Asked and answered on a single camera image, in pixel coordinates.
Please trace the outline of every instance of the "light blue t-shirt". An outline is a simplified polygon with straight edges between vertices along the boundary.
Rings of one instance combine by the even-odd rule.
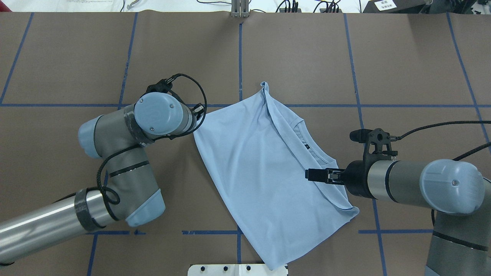
[[[305,122],[255,95],[206,115],[194,139],[229,212],[270,269],[293,261],[359,213],[344,186],[305,179],[309,168],[337,167]]]

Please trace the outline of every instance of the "black cable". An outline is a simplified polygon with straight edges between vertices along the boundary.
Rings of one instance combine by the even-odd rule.
[[[58,201],[62,201],[62,200],[67,199],[67,198],[69,198],[69,197],[75,196],[75,194],[76,194],[76,193],[71,193],[71,194],[69,194],[69,195],[67,195],[67,196],[64,196],[64,197],[62,197],[62,198],[58,199],[57,201],[55,201],[55,202],[53,202],[53,203],[57,203]]]
[[[453,161],[460,161],[460,160],[466,158],[467,156],[472,155],[472,154],[474,154],[474,153],[476,153],[476,152],[478,152],[480,150],[483,150],[483,149],[485,149],[487,147],[490,147],[490,146],[491,146],[491,142],[490,143],[485,143],[484,145],[480,145],[480,146],[478,146],[476,148],[473,148],[473,149],[469,150],[468,152],[466,152],[466,153],[464,153],[464,154],[462,154],[462,155],[460,155],[460,156],[458,156],[458,157],[456,157],[456,158],[454,158],[452,160]]]
[[[425,130],[425,129],[428,129],[428,128],[434,128],[434,127],[439,127],[439,126],[459,125],[459,124],[491,124],[491,121],[451,121],[451,122],[444,122],[444,123],[438,123],[438,124],[428,125],[428,126],[420,127],[420,128],[417,128],[417,129],[413,129],[413,130],[411,130],[409,132],[404,133],[401,136],[396,136],[396,141],[402,140],[403,138],[405,138],[409,134],[413,134],[413,133],[415,133],[417,131],[420,131],[420,130]]]
[[[290,0],[283,0],[283,2],[281,2],[281,3],[278,5],[278,8],[276,8],[276,11],[275,11],[275,12],[278,12],[278,11],[279,11],[279,8],[281,7],[281,5],[283,5],[283,3],[285,3],[285,11],[286,11],[286,2],[290,3]]]
[[[324,12],[328,12],[328,10],[331,7],[336,7],[337,6],[337,4],[334,1],[319,1],[319,3],[317,4],[317,6],[315,6],[314,11],[312,13],[315,13],[315,11],[317,10],[317,7],[319,7],[319,5],[322,4],[322,3],[326,3],[326,10]]]
[[[232,3],[224,2],[224,1],[203,2],[203,1],[200,1],[200,0],[196,0],[196,2],[201,3],[201,4],[218,4],[218,3],[228,4],[228,5],[231,5],[232,4]]]
[[[338,3],[340,2],[341,0],[339,0],[338,2],[332,2],[331,5],[329,6],[329,11],[324,11],[324,12],[330,12],[330,13],[336,13],[336,12],[339,12],[339,5]]]
[[[203,117],[201,118],[201,121],[199,122],[199,124],[192,130],[190,131],[186,131],[182,134],[178,134],[178,135],[170,135],[170,136],[161,136],[161,137],[158,137],[156,139],[154,139],[153,141],[157,141],[157,140],[160,140],[160,139],[163,139],[163,138],[169,138],[169,139],[174,139],[174,138],[177,138],[177,137],[182,137],[182,136],[185,136],[185,135],[188,135],[188,134],[191,134],[193,133],[195,130],[197,130],[202,124],[203,122],[205,121],[205,117],[206,117],[206,110],[208,108],[208,101],[206,100],[206,95],[205,95],[205,91],[203,90],[203,88],[201,87],[201,85],[199,84],[199,82],[197,82],[195,79],[193,79],[192,77],[188,76],[188,75],[185,75],[185,74],[176,74],[172,77],[170,77],[168,79],[168,81],[170,82],[173,82],[174,80],[176,80],[178,77],[185,77],[185,78],[188,78],[190,79],[191,81],[193,81],[198,87],[199,87],[199,90],[201,90],[201,94],[203,95],[203,101],[205,102],[205,106],[204,106],[204,113],[203,113]]]
[[[431,209],[431,223],[435,225],[435,210]]]
[[[319,7],[322,3],[326,3],[326,9],[329,7],[329,4],[326,1],[319,1],[319,3],[317,3],[317,6],[315,6],[314,11],[312,13],[315,13],[317,7]]]
[[[97,175],[96,175],[96,183],[97,183],[97,186],[95,187],[90,187],[90,188],[87,188],[88,191],[95,191],[95,190],[99,190],[102,194],[102,198],[104,200],[104,203],[107,204],[107,203],[111,203],[111,204],[114,204],[114,205],[117,205],[119,204],[119,202],[121,201],[118,193],[116,193],[115,190],[109,188],[109,187],[106,187],[106,186],[103,186],[102,183],[101,183],[101,174],[102,174],[102,171],[104,169],[104,167],[106,166],[106,164],[109,162],[109,160],[111,160],[112,158],[124,153],[124,152],[127,152],[129,150],[132,150],[132,149],[135,149],[135,148],[139,148],[140,145],[139,144],[136,144],[134,146],[131,146],[131,147],[127,147],[123,150],[120,150],[114,154],[111,154],[109,155],[106,159],[104,159],[104,161],[102,162],[101,166],[99,167],[99,169],[97,170]],[[115,196],[116,199],[112,199],[110,198],[108,195],[107,195],[107,192],[113,194]],[[72,196],[75,196],[76,193],[71,193],[65,197],[62,197],[60,199],[58,199],[57,201],[53,202],[53,203],[56,203],[58,201],[62,201],[64,199],[67,199],[67,198],[70,198]]]

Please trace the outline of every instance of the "white label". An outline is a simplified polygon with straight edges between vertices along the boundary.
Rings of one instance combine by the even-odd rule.
[[[378,1],[378,2],[375,2],[375,6],[377,6],[377,9],[379,9],[379,11],[397,8],[397,6],[396,6],[396,4],[394,4],[393,0]]]

